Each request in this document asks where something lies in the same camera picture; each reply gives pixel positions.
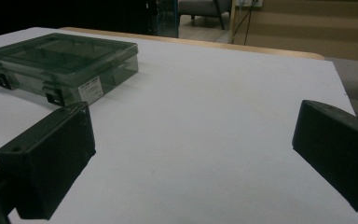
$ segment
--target table edge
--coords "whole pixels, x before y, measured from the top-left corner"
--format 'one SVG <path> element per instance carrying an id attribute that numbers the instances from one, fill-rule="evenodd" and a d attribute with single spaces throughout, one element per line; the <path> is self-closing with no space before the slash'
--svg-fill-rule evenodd
<path id="1" fill-rule="evenodd" d="M 120 36 L 120 37 L 129 37 L 129 38 L 140 38 L 140 39 L 164 41 L 164 42 L 171 42 L 171 43 L 178 43 L 178 44 L 202 46 L 208 48 L 233 49 L 233 50 L 276 54 L 276 55 L 284 55 L 284 56 L 291 56 L 297 58 L 307 58 L 307 59 L 324 61 L 324 56 L 320 54 L 286 50 L 286 49 L 268 49 L 268 48 L 259 48 L 259 47 L 251 47 L 251 46 L 232 45 L 232 44 L 225 44 L 225 43 L 206 42 L 206 41 L 199 41 L 199 40 L 178 39 L 178 38 L 171 38 L 165 36 L 137 35 L 137 34 L 128 34 L 128 33 L 113 32 L 113 31 L 93 30 L 93 29 L 78 28 L 78 27 L 62 27 L 60 28 L 60 30 L 74 31 L 74 32 L 93 34 L 93 35 L 110 35 L 110 36 Z"/>

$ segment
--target floor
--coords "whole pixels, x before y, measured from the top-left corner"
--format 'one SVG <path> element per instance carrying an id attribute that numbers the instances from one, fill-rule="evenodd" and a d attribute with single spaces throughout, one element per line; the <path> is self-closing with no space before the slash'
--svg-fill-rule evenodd
<path id="1" fill-rule="evenodd" d="M 196 17 L 192 21 L 190 16 L 182 16 L 179 26 L 179 38 L 228 43 L 228 13 L 223 14 L 223 21 L 226 30 L 221 29 L 217 18 Z M 345 91 L 350 98 L 353 110 L 358 116 L 358 61 L 329 57 L 325 59 L 335 65 Z"/>

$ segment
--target screw hole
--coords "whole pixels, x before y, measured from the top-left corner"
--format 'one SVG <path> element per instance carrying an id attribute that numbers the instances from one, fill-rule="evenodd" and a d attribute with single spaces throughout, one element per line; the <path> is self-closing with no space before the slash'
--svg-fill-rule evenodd
<path id="1" fill-rule="evenodd" d="M 12 151 L 14 152 L 19 152 L 21 151 L 21 148 L 20 147 L 13 147 L 13 149 L 11 149 Z"/>

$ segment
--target dark background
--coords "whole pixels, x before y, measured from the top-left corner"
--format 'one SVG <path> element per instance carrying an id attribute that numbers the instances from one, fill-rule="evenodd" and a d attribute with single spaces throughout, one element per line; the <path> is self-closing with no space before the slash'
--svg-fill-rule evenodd
<path id="1" fill-rule="evenodd" d="M 73 26 L 152 35 L 155 0 L 0 0 L 0 35 L 31 27 Z"/>

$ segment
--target box lid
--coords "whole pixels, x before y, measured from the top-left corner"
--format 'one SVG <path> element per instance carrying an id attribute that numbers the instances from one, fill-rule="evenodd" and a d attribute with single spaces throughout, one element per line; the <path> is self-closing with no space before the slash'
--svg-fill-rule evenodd
<path id="1" fill-rule="evenodd" d="M 54 33 L 0 48 L 0 63 L 71 76 L 98 63 L 123 62 L 137 53 L 135 43 Z"/>

